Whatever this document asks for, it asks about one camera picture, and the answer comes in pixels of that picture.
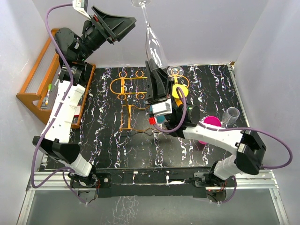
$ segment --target pink cup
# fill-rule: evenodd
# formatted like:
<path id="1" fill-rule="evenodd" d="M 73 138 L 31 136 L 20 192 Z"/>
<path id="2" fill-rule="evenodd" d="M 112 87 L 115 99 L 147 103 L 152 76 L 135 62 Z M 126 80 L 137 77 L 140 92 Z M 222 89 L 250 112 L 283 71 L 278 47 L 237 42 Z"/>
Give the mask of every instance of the pink cup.
<path id="1" fill-rule="evenodd" d="M 216 127 L 222 126 L 221 121 L 217 117 L 214 117 L 214 116 L 206 117 L 204 119 L 204 123 L 211 124 L 211 125 L 214 125 Z M 198 141 L 198 142 L 201 143 L 201 144 L 207 144 L 206 142 L 202 142 L 202 141 Z"/>

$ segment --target white wall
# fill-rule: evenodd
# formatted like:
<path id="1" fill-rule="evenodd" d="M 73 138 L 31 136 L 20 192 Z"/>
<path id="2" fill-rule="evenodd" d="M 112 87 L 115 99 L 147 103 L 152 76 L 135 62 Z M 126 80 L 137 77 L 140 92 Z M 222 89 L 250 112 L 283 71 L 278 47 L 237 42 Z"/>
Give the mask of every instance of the white wall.
<path id="1" fill-rule="evenodd" d="M 17 222 L 30 177 L 32 138 L 44 127 L 15 95 L 47 33 L 31 0 L 1 1 L 0 20 L 0 224 L 10 225 Z"/>
<path id="2" fill-rule="evenodd" d="M 275 170 L 291 224 L 299 224 L 300 185 L 300 1 L 271 0 L 236 62 L 235 73 L 250 125 L 285 140 L 293 150 L 290 166 Z M 280 165 L 288 154 L 265 139 L 264 163 Z"/>
<path id="3" fill-rule="evenodd" d="M 45 17 L 61 0 L 32 0 Z M 146 60 L 146 29 L 140 8 L 131 0 L 89 0 L 113 15 L 134 16 L 136 27 L 115 46 L 105 43 L 88 59 L 98 67 L 142 66 Z M 148 16 L 169 65 L 236 61 L 267 0 L 152 0 Z M 69 27 L 81 34 L 85 18 L 71 7 L 50 15 L 51 27 Z"/>

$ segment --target marble countertop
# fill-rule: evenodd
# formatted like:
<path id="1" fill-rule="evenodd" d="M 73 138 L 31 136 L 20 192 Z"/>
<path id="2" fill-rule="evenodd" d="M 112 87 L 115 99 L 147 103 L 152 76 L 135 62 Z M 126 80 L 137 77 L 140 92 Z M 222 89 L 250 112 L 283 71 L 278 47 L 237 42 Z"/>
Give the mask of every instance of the marble countertop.
<path id="1" fill-rule="evenodd" d="M 241 110 L 227 65 L 183 66 L 184 76 L 189 80 L 187 102 L 200 107 L 202 120 L 207 116 L 221 119 L 223 112 L 234 106 L 240 117 L 234 127 L 245 127 L 246 121 Z M 144 67 L 98 68 L 91 83 L 89 96 L 84 108 L 80 129 L 71 132 L 70 141 L 78 143 L 82 156 L 96 168 L 145 168 L 145 167 L 183 167 L 212 166 L 230 156 L 229 152 L 198 140 L 186 140 L 162 133 L 120 131 L 128 126 L 128 112 L 121 92 L 121 79 L 136 78 L 145 71 Z M 179 83 L 188 86 L 187 79 Z M 146 91 L 147 79 L 125 79 L 124 91 L 129 93 Z M 147 107 L 143 94 L 128 94 L 130 105 Z M 148 111 L 132 107 L 131 128 L 146 130 L 150 128 Z M 40 170 L 59 168 L 59 163 L 48 158 Z"/>

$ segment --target pen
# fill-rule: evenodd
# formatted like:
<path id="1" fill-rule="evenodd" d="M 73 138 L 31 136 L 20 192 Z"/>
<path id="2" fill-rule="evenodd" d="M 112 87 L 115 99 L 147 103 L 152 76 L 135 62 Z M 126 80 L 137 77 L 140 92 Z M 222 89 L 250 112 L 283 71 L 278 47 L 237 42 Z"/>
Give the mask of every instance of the pen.
<path id="1" fill-rule="evenodd" d="M 50 91 L 51 91 L 51 86 L 52 86 L 52 84 L 49 84 L 49 85 L 48 85 L 48 91 L 47 91 L 47 96 L 46 96 L 45 105 L 48 105 L 49 95 L 50 95 Z"/>

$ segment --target wooden rack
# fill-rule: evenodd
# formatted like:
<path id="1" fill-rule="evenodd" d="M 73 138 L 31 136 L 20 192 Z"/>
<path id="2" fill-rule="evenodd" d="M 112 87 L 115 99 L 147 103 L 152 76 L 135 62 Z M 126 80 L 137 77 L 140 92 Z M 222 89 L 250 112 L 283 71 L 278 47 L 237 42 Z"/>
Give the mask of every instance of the wooden rack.
<path id="1" fill-rule="evenodd" d="M 53 29 L 51 31 L 52 35 L 55 35 L 57 30 L 58 29 Z M 44 124 L 46 124 L 50 118 L 52 107 L 56 98 L 58 89 L 57 80 L 60 72 L 59 65 L 59 55 L 55 53 L 54 44 L 51 43 L 51 39 L 48 38 L 27 79 L 25 80 L 24 85 L 20 92 L 16 95 L 17 98 Z M 94 64 L 92 65 L 93 69 L 81 102 L 80 112 L 78 117 L 74 118 L 71 128 L 79 128 L 80 126 L 80 120 L 83 115 L 84 105 L 89 93 L 90 83 L 96 68 Z M 49 84 L 52 84 L 53 90 L 50 94 L 51 101 L 49 100 L 50 103 L 46 106 L 45 97 L 48 92 Z"/>

